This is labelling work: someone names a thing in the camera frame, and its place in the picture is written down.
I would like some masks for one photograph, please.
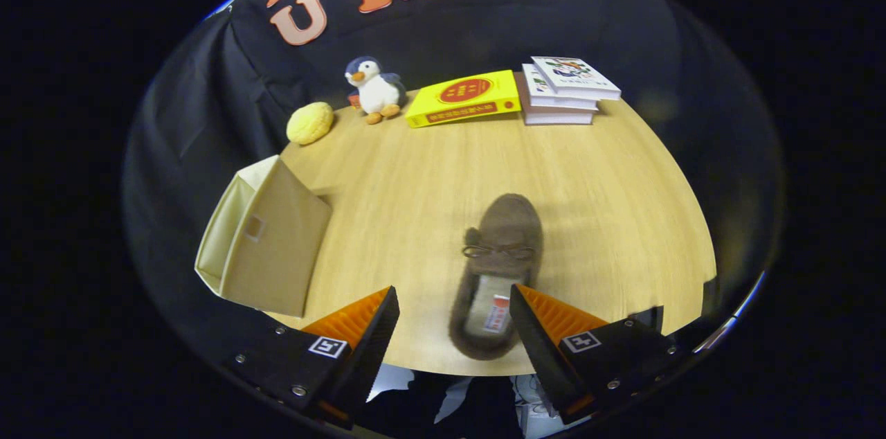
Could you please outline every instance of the yellow plush corn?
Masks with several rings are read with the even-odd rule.
[[[292,113],[286,124],[286,137],[291,142],[307,145],[320,139],[332,126],[332,107],[328,102],[313,102]]]

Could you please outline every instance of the penguin feet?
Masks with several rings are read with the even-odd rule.
[[[382,121],[382,114],[377,113],[377,111],[374,111],[372,114],[368,114],[368,116],[366,117],[367,124],[377,124],[377,123],[380,123],[381,121]]]
[[[393,117],[396,114],[399,114],[399,105],[390,104],[382,109],[383,117]]]

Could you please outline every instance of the person's leg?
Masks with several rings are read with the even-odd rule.
[[[476,377],[468,386],[467,397],[455,413],[435,427],[440,439],[522,439],[514,405],[514,389],[507,377]]]
[[[446,389],[458,377],[417,372],[407,391],[385,391],[361,409],[355,424],[395,439],[427,437]]]

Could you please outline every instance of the red circle label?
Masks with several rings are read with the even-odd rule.
[[[477,98],[493,86],[488,79],[459,80],[440,93],[441,102],[462,102]]]

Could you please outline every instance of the slipper insole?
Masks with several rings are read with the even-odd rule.
[[[510,323],[510,285],[513,278],[479,275],[477,291],[464,322],[465,334],[485,339],[500,339]]]

